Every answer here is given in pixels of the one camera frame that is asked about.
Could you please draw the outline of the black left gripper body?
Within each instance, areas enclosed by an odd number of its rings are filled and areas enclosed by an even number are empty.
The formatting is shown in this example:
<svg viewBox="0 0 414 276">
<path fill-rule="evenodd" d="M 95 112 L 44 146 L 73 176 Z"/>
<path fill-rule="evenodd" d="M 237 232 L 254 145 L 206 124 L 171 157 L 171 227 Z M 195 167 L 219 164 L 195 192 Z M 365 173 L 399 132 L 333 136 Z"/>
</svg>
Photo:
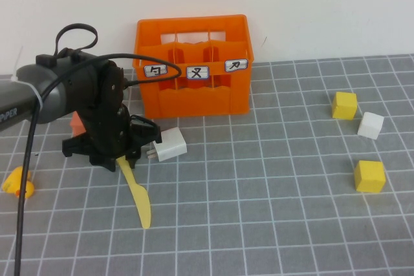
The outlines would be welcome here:
<svg viewBox="0 0 414 276">
<path fill-rule="evenodd" d="M 66 157 L 80 154 L 89 157 L 125 157 L 130 152 L 141 152 L 151 142 L 161 142 L 160 127 L 138 115 L 131 115 L 122 103 L 116 109 L 107 106 L 82 109 L 77 112 L 85 132 L 62 141 Z"/>
</svg>

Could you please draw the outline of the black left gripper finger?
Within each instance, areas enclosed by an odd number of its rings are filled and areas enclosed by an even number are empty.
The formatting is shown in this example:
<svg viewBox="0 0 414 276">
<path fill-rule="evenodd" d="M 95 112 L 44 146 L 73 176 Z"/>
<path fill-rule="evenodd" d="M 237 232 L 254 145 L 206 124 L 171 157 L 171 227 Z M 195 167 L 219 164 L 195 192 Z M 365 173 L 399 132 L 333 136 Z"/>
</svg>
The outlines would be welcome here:
<svg viewBox="0 0 414 276">
<path fill-rule="evenodd" d="M 135 168 L 136 162 L 140 159 L 141 152 L 130 152 L 125 155 L 125 159 L 131 169 Z"/>
<path fill-rule="evenodd" d="M 93 166 L 103 167 L 110 172 L 115 172 L 116 160 L 114 158 L 93 157 Z"/>
</svg>

